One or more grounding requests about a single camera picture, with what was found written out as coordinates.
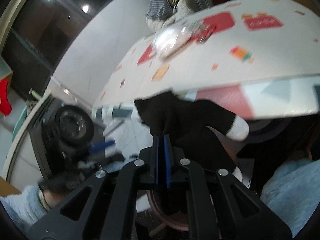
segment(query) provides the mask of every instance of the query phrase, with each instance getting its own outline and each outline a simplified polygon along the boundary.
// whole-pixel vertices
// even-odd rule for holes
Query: tiled floor
[[[8,116],[0,115],[0,173],[11,146],[13,128],[26,106],[26,103],[12,89],[9,92],[8,100],[12,106],[12,112]]]

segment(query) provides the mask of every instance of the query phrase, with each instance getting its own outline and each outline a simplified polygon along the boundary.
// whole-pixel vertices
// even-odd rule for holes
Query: metal bolt
[[[190,164],[190,160],[187,159],[187,158],[183,158],[183,159],[180,160],[180,163],[182,165],[189,165]]]
[[[100,170],[100,171],[96,172],[96,177],[99,178],[99,179],[103,178],[105,175],[106,175],[106,172],[103,171],[103,170]]]
[[[143,166],[144,165],[144,160],[142,159],[137,159],[134,161],[134,165],[136,166]]]
[[[227,176],[229,174],[229,171],[227,171],[226,169],[219,169],[218,173],[220,176]]]

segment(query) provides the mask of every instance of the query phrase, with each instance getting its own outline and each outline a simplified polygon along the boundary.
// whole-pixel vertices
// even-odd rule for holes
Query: black gripper frame
[[[93,174],[35,223],[28,238],[129,240],[137,190],[173,188],[186,193],[190,240],[292,239],[288,226],[231,172],[222,176],[192,160],[182,165],[183,158],[168,135],[154,137],[153,146],[140,151],[143,165],[130,162],[119,173]]]

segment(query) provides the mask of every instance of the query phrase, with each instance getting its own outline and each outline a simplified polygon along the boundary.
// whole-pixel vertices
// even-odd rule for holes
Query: white wall
[[[149,0],[113,0],[74,40],[54,77],[93,104],[130,47],[151,33],[148,8]]]

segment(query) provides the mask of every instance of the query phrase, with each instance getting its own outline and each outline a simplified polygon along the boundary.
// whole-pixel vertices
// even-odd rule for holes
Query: red pattern
[[[203,23],[214,26],[214,33],[222,32],[232,28],[236,22],[230,12],[222,12],[209,17],[203,18]]]
[[[156,52],[152,53],[152,49],[153,49],[152,45],[149,45],[149,47],[147,47],[145,52],[142,54],[141,58],[138,60],[137,65],[140,65],[140,64],[152,59],[156,55]]]
[[[249,18],[244,20],[244,23],[245,25],[247,25],[248,30],[280,28],[283,26],[282,22],[280,22],[276,17],[270,15],[257,18]]]
[[[253,119],[254,117],[240,86],[198,90],[196,99],[213,101],[245,119]]]

